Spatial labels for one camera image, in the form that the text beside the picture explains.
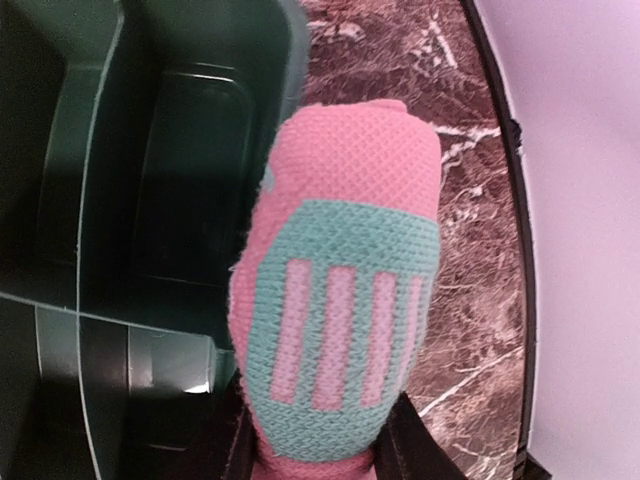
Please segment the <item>green compartment tray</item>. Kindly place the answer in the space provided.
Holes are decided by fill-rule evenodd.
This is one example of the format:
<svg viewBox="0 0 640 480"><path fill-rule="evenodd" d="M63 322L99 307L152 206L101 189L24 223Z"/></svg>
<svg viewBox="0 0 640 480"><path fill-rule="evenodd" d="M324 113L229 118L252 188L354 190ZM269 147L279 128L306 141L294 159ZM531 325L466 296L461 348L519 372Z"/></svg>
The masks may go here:
<svg viewBox="0 0 640 480"><path fill-rule="evenodd" d="M296 1L2 3L3 478L159 479L203 431L308 52Z"/></svg>

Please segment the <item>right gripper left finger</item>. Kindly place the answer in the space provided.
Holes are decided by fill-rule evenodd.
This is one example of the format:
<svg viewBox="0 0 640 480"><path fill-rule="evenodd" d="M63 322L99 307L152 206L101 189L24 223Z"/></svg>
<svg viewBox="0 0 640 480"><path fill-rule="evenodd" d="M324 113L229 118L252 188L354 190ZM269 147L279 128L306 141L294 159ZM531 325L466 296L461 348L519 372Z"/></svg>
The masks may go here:
<svg viewBox="0 0 640 480"><path fill-rule="evenodd" d="M198 441L189 449L186 479L250 478L250 412L236 372Z"/></svg>

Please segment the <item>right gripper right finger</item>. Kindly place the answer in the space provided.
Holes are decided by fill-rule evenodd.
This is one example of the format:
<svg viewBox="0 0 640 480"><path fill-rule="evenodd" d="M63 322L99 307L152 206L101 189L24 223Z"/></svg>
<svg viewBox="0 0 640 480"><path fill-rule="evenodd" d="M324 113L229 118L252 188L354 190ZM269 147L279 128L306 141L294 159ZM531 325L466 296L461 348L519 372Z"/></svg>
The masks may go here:
<svg viewBox="0 0 640 480"><path fill-rule="evenodd" d="M378 480L465 480L405 392L399 395L374 446Z"/></svg>

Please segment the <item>pink patterned sock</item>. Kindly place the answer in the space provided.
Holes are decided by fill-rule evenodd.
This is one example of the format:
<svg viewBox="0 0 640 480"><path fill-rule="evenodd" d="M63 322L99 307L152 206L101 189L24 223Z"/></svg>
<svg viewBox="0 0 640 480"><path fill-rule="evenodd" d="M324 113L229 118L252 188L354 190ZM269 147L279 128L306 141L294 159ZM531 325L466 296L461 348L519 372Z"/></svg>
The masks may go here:
<svg viewBox="0 0 640 480"><path fill-rule="evenodd" d="M310 105L276 135L230 281L256 479L371 479L438 272L440 143L398 100Z"/></svg>

